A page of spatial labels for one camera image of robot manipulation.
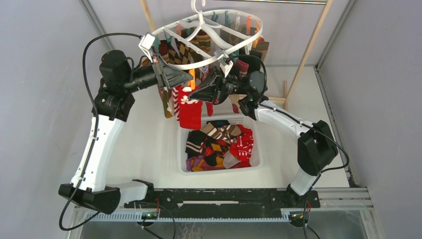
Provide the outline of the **olive and orange sock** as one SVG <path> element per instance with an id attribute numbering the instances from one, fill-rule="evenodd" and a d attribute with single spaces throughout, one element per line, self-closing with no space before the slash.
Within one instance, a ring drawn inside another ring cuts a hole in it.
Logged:
<path id="1" fill-rule="evenodd" d="M 161 90 L 161 101 L 165 118 L 169 119 L 174 116 L 174 101 L 172 99 L 172 91 Z"/>

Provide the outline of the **orange clothespin clip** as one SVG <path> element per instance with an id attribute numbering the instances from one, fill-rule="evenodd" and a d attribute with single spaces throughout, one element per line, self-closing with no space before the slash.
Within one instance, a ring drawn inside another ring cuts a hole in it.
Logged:
<path id="1" fill-rule="evenodd" d="M 195 69 L 190 69 L 189 74 L 192 76 L 192 79 L 188 81 L 188 87 L 192 90 L 196 88 L 196 72 Z"/>

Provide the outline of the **white round clip hanger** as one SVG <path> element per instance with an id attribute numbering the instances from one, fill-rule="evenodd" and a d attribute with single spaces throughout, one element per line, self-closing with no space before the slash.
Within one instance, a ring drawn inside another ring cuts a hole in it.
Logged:
<path id="1" fill-rule="evenodd" d="M 178 70 L 191 70 L 217 63 L 228 73 L 233 66 L 229 56 L 237 58 L 240 49 L 249 54 L 263 31 L 262 20 L 234 9 L 202 11 L 191 1 L 192 16 L 185 17 L 151 33 L 138 47 L 153 60 L 160 44 L 176 45 L 167 53 L 166 63 Z"/>

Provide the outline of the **red white striped sock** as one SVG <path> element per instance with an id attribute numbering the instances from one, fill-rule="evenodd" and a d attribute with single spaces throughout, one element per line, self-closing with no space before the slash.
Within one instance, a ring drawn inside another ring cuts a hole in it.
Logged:
<path id="1" fill-rule="evenodd" d="M 174 107 L 173 107 L 173 111 L 174 111 L 174 116 L 176 117 L 176 120 L 179 121 L 179 91 L 182 89 L 181 86 L 177 86 L 175 88 L 172 89 L 172 99 L 174 102 Z"/>

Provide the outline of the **red santa sock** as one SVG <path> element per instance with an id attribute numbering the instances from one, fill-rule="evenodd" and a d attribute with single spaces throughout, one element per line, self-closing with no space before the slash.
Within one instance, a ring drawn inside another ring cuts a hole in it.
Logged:
<path id="1" fill-rule="evenodd" d="M 202 101 L 189 99 L 191 87 L 177 87 L 178 119 L 181 128 L 199 130 L 202 125 Z"/>
<path id="2" fill-rule="evenodd" d="M 206 109 L 207 109 L 207 115 L 211 117 L 213 115 L 213 104 L 206 102 Z"/>

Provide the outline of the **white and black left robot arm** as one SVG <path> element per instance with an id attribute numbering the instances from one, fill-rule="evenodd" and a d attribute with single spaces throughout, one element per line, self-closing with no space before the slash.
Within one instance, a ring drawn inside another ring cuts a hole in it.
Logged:
<path id="1" fill-rule="evenodd" d="M 94 98 L 92 127 L 83 158 L 70 183 L 60 185 L 58 194 L 78 206 L 108 215 L 131 201 L 151 207 L 156 195 L 148 190 L 146 182 L 106 184 L 111 153 L 135 103 L 134 92 L 153 86 L 169 90 L 193 77 L 167 64 L 160 54 L 153 54 L 149 65 L 135 68 L 120 50 L 105 53 L 99 70 L 103 77 Z"/>

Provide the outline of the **argyle brown hanging sock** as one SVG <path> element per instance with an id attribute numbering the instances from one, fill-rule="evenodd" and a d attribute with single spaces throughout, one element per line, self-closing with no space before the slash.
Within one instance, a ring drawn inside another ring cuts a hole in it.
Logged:
<path id="1" fill-rule="evenodd" d="M 198 61 L 198 54 L 179 40 L 160 40 L 159 54 L 165 62 L 186 65 Z"/>

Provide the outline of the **tan brown striped basket sock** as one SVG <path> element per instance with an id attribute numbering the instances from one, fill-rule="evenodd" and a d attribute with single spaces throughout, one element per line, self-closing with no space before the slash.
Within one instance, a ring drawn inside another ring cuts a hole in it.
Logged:
<path id="1" fill-rule="evenodd" d="M 221 127 L 215 127 L 210 122 L 207 123 L 199 131 L 213 139 L 223 141 L 230 141 L 242 134 L 240 127 L 238 127 L 237 125 L 228 124 L 223 125 Z"/>

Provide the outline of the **black hanging sock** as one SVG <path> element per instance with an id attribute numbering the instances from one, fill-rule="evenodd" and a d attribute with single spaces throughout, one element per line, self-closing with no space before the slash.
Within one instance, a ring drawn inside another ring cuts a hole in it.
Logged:
<path id="1" fill-rule="evenodd" d="M 262 53 L 252 51 L 248 56 L 240 56 L 238 59 L 249 64 L 248 74 L 261 69 Z"/>

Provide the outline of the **brown striped hanging sock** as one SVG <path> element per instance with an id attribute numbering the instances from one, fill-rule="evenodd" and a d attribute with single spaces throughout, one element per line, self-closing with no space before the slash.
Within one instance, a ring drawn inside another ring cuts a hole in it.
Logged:
<path id="1" fill-rule="evenodd" d="M 203 30 L 198 32 L 198 34 L 191 40 L 191 43 L 206 53 L 211 52 L 211 38 Z"/>

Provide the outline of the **black sock in basket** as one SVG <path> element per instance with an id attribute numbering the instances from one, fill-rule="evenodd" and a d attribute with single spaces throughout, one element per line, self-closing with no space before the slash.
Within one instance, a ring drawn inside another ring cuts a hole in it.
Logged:
<path id="1" fill-rule="evenodd" d="M 185 153 L 187 158 L 197 157 L 201 153 L 201 146 L 208 136 L 200 130 L 193 130 L 188 133 Z"/>

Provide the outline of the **red black argyle basket sock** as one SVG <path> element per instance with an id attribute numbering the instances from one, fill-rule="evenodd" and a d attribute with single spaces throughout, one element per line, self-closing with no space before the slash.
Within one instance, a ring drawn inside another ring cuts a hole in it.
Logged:
<path id="1" fill-rule="evenodd" d="M 216 166 L 216 158 L 224 159 L 229 153 L 230 146 L 231 144 L 226 141 L 207 138 L 201 146 L 200 155 L 210 166 Z"/>

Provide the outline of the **red patterned sock in basket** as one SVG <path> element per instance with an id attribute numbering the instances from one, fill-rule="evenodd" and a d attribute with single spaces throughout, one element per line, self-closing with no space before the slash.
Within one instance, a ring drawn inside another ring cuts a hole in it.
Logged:
<path id="1" fill-rule="evenodd" d="M 237 126 L 241 133 L 236 137 L 236 142 L 231 144 L 230 153 L 235 159 L 240 161 L 239 167 L 250 167 L 250 158 L 254 145 L 253 131 L 241 124 L 237 124 Z"/>

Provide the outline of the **purple orange sock in basket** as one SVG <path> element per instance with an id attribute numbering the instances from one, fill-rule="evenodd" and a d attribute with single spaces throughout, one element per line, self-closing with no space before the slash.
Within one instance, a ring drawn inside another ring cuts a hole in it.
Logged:
<path id="1" fill-rule="evenodd" d="M 200 171 L 213 171 L 223 170 L 223 159 L 220 157 L 216 158 L 216 166 L 210 166 L 202 155 L 197 157 L 191 157 L 186 160 L 186 170 L 188 172 L 200 172 Z"/>

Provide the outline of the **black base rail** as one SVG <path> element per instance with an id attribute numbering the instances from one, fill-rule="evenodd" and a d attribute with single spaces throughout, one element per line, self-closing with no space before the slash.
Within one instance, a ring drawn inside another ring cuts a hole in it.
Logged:
<path id="1" fill-rule="evenodd" d="M 170 219 L 276 219 L 282 211 L 321 207 L 317 191 L 295 196 L 286 189 L 149 189 L 126 209 L 152 209 Z"/>

